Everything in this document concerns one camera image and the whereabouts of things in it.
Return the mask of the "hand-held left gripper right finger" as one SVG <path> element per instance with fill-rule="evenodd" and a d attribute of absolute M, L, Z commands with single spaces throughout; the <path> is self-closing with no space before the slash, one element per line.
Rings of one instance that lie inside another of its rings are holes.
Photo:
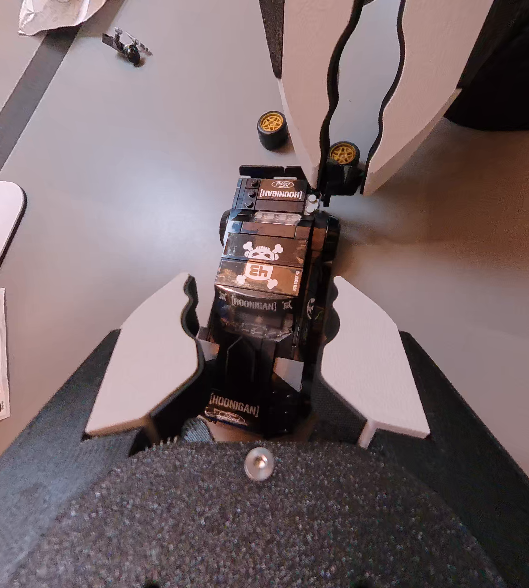
<path fill-rule="evenodd" d="M 344 276 L 335 275 L 333 286 L 330 308 L 340 325 L 321 351 L 320 375 L 365 418 L 357 443 L 368 447 L 379 429 L 427 438 L 429 421 L 396 323 Z"/>

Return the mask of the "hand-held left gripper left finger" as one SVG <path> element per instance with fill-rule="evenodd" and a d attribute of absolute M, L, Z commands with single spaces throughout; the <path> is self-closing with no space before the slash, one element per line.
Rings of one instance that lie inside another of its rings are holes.
<path fill-rule="evenodd" d="M 85 425 L 86 436 L 143 429 L 149 439 L 163 438 L 153 415 L 204 367 L 197 302 L 195 278 L 181 272 L 127 316 Z"/>

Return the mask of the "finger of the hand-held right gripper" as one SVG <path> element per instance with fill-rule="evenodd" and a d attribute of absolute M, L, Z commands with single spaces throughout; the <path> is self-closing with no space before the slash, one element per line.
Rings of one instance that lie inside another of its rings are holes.
<path fill-rule="evenodd" d="M 362 12 L 354 0 L 289 0 L 283 6 L 283 110 L 299 165 L 321 187 L 342 50 Z"/>
<path fill-rule="evenodd" d="M 400 169 L 458 96 L 457 84 L 491 5 L 491 0 L 403 2 L 398 21 L 400 66 L 381 107 L 364 194 Z"/>

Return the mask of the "black lego wheel gold hub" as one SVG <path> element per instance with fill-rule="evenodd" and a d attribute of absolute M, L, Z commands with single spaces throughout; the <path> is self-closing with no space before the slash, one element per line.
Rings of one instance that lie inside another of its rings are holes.
<path fill-rule="evenodd" d="M 256 121 L 256 132 L 262 146 L 273 152 L 293 151 L 289 124 L 282 110 L 269 110 Z"/>
<path fill-rule="evenodd" d="M 342 139 L 333 142 L 328 149 L 327 163 L 341 166 L 358 166 L 361 151 L 355 142 Z"/>

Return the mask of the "black lego car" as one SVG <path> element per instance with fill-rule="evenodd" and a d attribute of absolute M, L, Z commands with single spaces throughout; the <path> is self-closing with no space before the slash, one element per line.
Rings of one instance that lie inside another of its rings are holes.
<path fill-rule="evenodd" d="M 249 433 L 291 433 L 310 409 L 340 220 L 301 168 L 242 165 L 222 214 L 208 325 L 204 416 Z"/>

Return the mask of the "small black lego piece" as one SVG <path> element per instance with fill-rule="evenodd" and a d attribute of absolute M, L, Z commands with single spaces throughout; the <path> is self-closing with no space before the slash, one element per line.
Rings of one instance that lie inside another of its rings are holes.
<path fill-rule="evenodd" d="M 115 28 L 113 35 L 103 32 L 102 42 L 113 47 L 120 56 L 136 67 L 144 63 L 146 56 L 153 55 L 147 45 L 120 26 Z"/>

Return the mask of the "clear plastic parts bag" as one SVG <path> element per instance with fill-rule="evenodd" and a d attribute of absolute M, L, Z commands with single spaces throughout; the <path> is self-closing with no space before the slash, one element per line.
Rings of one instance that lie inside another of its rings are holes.
<path fill-rule="evenodd" d="M 19 11 L 19 33 L 74 26 L 101 9 L 105 0 L 24 0 Z"/>

